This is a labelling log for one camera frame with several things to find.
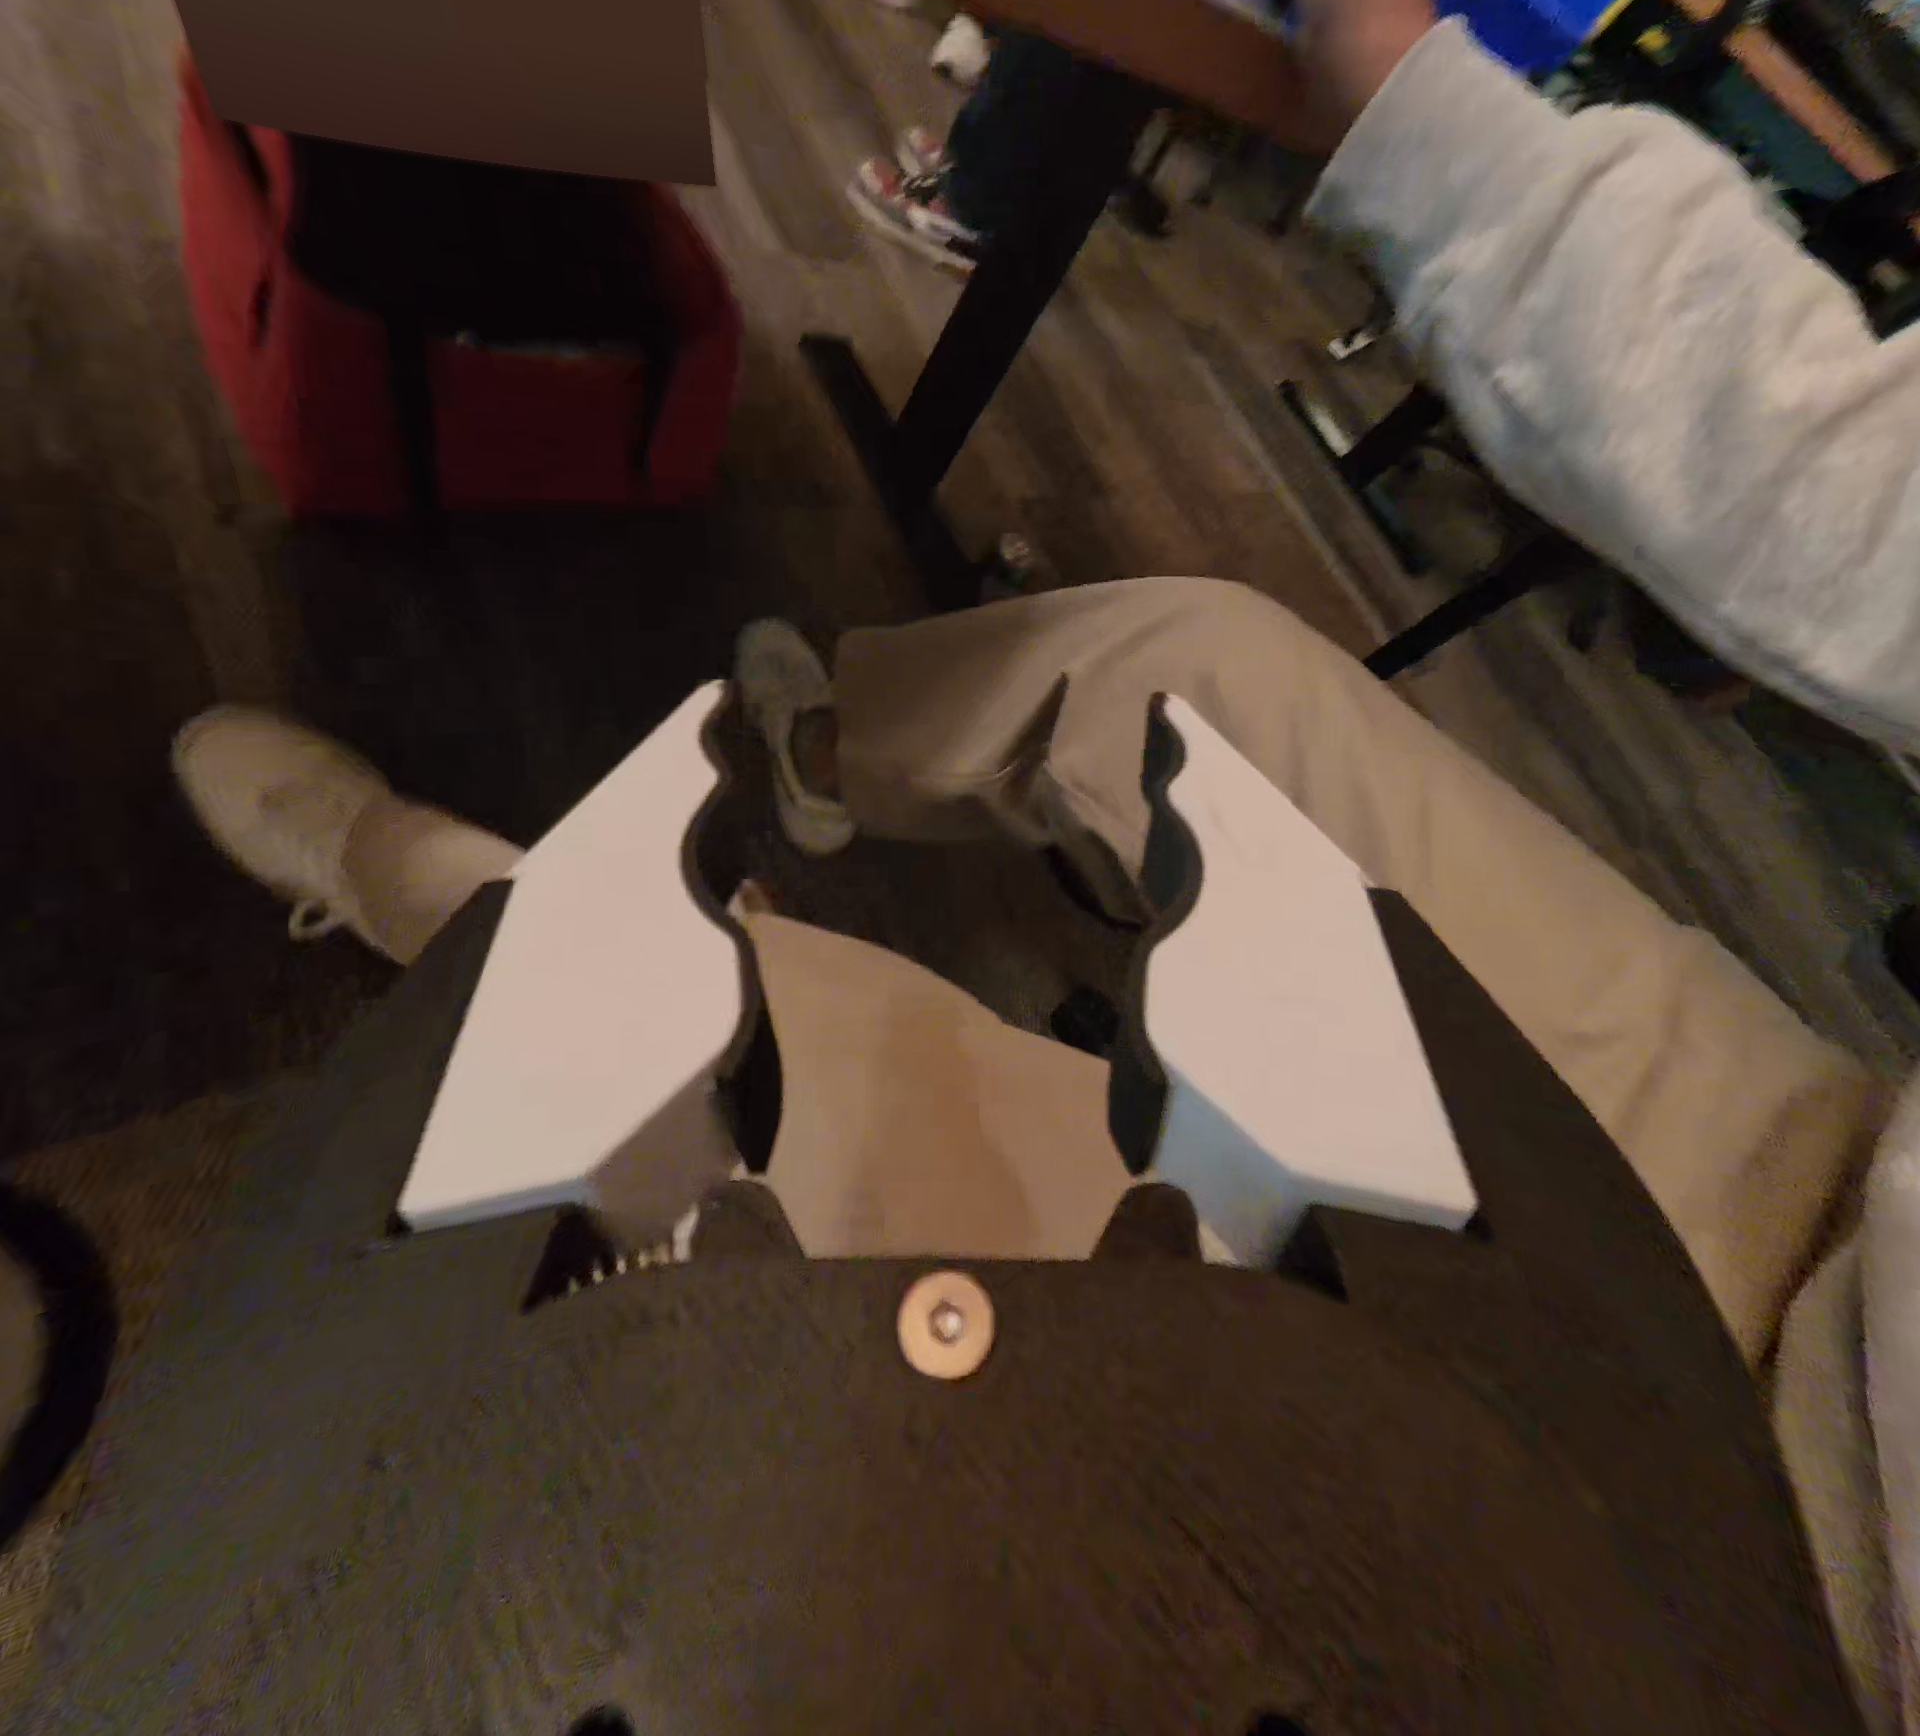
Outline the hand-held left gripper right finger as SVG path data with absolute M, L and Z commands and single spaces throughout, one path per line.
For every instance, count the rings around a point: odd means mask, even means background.
M 1476 1186 L 1364 869 L 1179 696 L 1147 699 L 1140 793 L 1124 1165 L 1236 1268 L 1276 1268 L 1315 1207 L 1462 1233 Z

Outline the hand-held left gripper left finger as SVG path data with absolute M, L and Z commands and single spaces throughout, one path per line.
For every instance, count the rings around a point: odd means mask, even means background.
M 395 1195 L 407 1229 L 576 1207 L 671 1235 L 743 1165 L 722 1078 L 756 959 L 695 862 L 730 696 L 695 685 L 519 853 Z

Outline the person's right forearm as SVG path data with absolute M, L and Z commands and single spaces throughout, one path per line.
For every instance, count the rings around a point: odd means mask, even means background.
M 1655 110 L 1566 114 L 1441 20 L 1307 217 L 1501 490 L 1727 668 L 1915 755 L 1915 328 L 1875 338 L 1740 163 Z

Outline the white sneaker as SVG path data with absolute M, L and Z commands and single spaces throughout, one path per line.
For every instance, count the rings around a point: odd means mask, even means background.
M 734 642 L 732 685 L 768 764 L 779 834 L 805 857 L 838 855 L 853 822 L 840 793 L 838 714 L 822 657 L 791 624 L 760 617 Z
M 176 729 L 169 767 L 203 835 L 285 906 L 293 941 L 349 931 L 392 958 L 347 864 L 353 835 L 398 802 L 371 764 L 300 722 L 229 701 Z

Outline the black metal table leg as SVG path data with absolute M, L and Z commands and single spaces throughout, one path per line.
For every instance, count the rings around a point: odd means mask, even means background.
M 848 338 L 805 331 L 797 339 L 937 611 L 971 608 L 992 571 L 948 526 L 940 505 L 948 472 L 1065 282 L 1157 107 L 1149 83 L 1086 58 L 1069 58 L 1038 102 L 1046 125 L 1010 220 L 988 239 L 900 409 L 883 405 Z
M 1325 386 L 1302 374 L 1284 372 L 1269 394 L 1314 453 L 1327 487 L 1370 530 L 1398 571 L 1408 579 L 1425 576 L 1434 566 L 1432 548 L 1408 523 L 1400 503 L 1387 500 L 1385 483 L 1412 475 L 1423 457 L 1439 457 L 1469 479 L 1490 483 L 1451 404 L 1427 382 L 1412 379 L 1378 420 L 1352 429 Z M 1497 523 L 1500 548 L 1481 567 L 1364 656 L 1371 677 L 1394 682 L 1423 668 L 1490 619 L 1595 566 L 1585 548 L 1513 502 L 1500 500 Z

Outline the red fabric bag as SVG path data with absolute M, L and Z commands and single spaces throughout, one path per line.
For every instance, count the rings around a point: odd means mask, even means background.
M 221 116 L 177 78 L 203 367 L 287 512 L 398 520 L 703 497 L 743 321 L 662 184 Z

